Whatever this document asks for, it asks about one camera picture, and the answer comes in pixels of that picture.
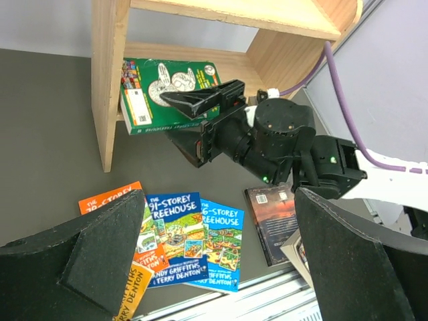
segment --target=plywood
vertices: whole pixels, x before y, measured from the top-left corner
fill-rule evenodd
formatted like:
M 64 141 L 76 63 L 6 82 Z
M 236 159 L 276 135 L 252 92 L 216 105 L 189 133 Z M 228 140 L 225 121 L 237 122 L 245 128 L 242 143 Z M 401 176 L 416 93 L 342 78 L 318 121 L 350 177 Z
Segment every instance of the plywood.
M 329 1 L 325 0 L 323 4 L 314 3 L 325 16 L 332 15 L 329 19 L 341 28 L 339 31 L 343 32 L 342 38 L 358 22 L 362 9 L 361 0 L 334 0 L 332 4 Z M 261 29 L 251 43 L 247 54 L 254 69 L 268 88 L 285 90 L 297 84 L 308 74 L 318 60 L 323 45 L 323 39 Z
M 92 113 L 105 172 L 112 166 L 129 9 L 130 0 L 92 0 Z
M 312 0 L 132 0 L 131 6 L 320 39 L 340 37 Z
M 210 61 L 217 66 L 222 82 L 233 79 L 244 81 L 246 96 L 253 96 L 260 88 L 265 88 L 247 55 L 241 52 L 153 43 L 127 43 L 125 57 Z

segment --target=table surface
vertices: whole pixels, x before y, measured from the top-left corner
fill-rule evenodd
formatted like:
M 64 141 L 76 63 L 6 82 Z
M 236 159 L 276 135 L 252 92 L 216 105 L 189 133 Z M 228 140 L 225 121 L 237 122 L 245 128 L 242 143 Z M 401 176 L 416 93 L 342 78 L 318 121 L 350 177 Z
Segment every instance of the table surface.
M 0 50 L 0 60 L 8 62 L 0 73 L 0 246 L 79 216 L 80 199 L 141 181 L 147 193 L 199 191 L 244 209 L 242 282 L 285 268 L 266 265 L 243 196 L 263 185 L 251 173 L 224 155 L 196 169 L 163 133 L 129 136 L 120 122 L 105 174 L 90 109 L 90 59 Z M 136 315 L 207 292 L 149 289 Z

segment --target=gray wall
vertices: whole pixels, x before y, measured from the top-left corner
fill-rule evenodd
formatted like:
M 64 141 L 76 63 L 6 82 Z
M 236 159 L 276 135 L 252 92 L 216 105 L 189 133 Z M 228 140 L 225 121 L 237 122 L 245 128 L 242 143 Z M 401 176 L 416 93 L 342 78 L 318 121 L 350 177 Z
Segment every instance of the gray wall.
M 384 1 L 335 55 L 367 147 L 418 162 L 428 161 L 427 12 L 426 0 Z M 331 134 L 350 138 L 326 68 L 307 91 Z M 383 216 L 401 210 L 371 204 Z
M 256 32 L 256 28 L 133 9 L 128 39 L 246 51 Z M 90 57 L 91 0 L 0 0 L 0 48 Z

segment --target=book spine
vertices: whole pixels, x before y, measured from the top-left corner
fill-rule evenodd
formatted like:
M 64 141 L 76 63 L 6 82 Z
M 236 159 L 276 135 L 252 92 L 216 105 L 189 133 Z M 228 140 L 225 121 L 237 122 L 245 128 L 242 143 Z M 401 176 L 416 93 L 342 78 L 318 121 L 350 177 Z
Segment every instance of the book spine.
M 270 255 L 269 255 L 268 246 L 266 245 L 265 238 L 263 237 L 263 232 L 261 231 L 261 228 L 259 225 L 259 221 L 257 220 L 257 216 L 255 215 L 254 210 L 253 210 L 253 206 L 251 205 L 251 199 L 249 198 L 248 191 L 245 191 L 245 196 L 246 196 L 247 201 L 249 203 L 249 206 L 251 208 L 251 215 L 253 216 L 255 229 L 257 230 L 257 234 L 259 235 L 260 245 L 261 245 L 261 248 L 263 249 L 263 253 L 264 253 L 265 258 L 266 258 L 267 266 L 272 266 L 272 260 L 271 260 Z

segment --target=dark blue book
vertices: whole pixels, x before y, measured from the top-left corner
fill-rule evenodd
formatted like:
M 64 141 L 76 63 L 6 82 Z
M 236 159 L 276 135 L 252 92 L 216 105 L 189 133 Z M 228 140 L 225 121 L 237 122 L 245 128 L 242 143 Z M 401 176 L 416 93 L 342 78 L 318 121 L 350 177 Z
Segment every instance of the dark blue book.
M 201 199 L 204 228 L 208 238 L 204 251 L 209 278 L 189 282 L 192 286 L 220 292 L 237 292 L 241 270 L 244 211 Z
M 169 267 L 156 273 L 149 288 L 208 278 L 206 238 L 199 193 L 147 195 Z

